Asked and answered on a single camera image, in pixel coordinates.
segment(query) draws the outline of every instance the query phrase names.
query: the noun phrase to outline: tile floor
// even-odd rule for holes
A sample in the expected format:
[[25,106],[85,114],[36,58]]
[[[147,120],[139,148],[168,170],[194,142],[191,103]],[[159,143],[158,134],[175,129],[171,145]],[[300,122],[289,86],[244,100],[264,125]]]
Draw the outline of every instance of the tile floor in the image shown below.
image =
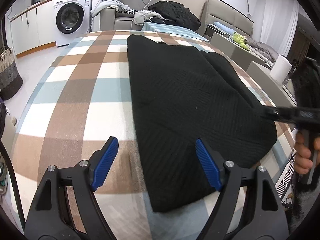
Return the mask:
[[64,49],[65,47],[43,49],[16,60],[18,71],[23,79],[23,85],[17,94],[4,103],[18,121],[43,74]]

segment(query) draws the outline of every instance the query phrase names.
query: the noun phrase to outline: basket handle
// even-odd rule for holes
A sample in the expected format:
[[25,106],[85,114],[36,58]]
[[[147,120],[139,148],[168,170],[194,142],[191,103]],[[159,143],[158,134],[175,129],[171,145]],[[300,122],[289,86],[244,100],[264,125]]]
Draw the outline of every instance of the basket handle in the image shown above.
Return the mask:
[[1,58],[2,50],[4,49],[4,51],[5,51],[6,48],[8,48],[10,50],[10,53],[12,53],[11,49],[8,46],[3,46],[2,49],[0,49],[0,60],[2,60],[2,58]]

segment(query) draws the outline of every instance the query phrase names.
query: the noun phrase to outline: cabinet door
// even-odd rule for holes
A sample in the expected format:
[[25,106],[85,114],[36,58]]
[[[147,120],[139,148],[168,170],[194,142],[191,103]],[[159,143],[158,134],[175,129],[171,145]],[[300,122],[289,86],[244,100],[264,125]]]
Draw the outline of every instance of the cabinet door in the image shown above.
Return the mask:
[[23,48],[23,17],[20,16],[18,18],[16,18],[15,20],[13,20],[10,23],[10,28],[11,28],[11,34],[12,34],[12,43],[13,43],[13,49],[15,54],[19,54],[24,50]]
[[37,7],[37,26],[40,45],[54,42],[56,19],[53,13],[53,0]]
[[40,46],[38,26],[37,26],[37,10],[36,8],[26,12],[23,15],[23,30],[25,32],[25,50]]

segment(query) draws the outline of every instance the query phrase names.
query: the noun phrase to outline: gray blanket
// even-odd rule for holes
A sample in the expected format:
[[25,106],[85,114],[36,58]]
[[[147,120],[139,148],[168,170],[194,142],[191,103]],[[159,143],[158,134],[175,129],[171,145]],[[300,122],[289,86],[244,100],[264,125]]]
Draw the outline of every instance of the gray blanket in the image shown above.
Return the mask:
[[272,63],[275,63],[279,56],[279,54],[269,45],[262,42],[257,42],[250,37],[247,37],[247,44],[255,48],[259,53],[261,53],[264,57],[266,57]]

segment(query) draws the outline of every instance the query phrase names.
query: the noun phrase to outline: black puffer jacket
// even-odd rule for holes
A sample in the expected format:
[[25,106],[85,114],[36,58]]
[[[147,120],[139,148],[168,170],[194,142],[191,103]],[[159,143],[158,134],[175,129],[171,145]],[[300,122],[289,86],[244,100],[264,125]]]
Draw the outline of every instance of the black puffer jacket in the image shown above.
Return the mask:
[[165,19],[177,21],[178,26],[192,31],[196,31],[201,25],[199,19],[190,12],[190,9],[185,8],[181,3],[160,1],[150,5],[148,9],[160,13]]

